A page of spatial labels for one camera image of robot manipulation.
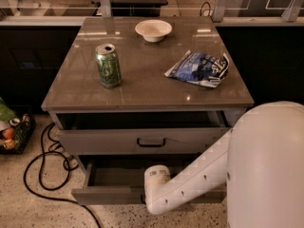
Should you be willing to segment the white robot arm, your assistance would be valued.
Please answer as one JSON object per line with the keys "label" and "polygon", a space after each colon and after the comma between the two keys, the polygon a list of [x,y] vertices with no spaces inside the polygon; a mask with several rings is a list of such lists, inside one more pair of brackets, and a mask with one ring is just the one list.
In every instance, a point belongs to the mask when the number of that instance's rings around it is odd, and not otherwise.
{"label": "white robot arm", "polygon": [[224,183],[227,228],[304,228],[304,105],[249,110],[175,178],[146,169],[147,210],[165,214]]}

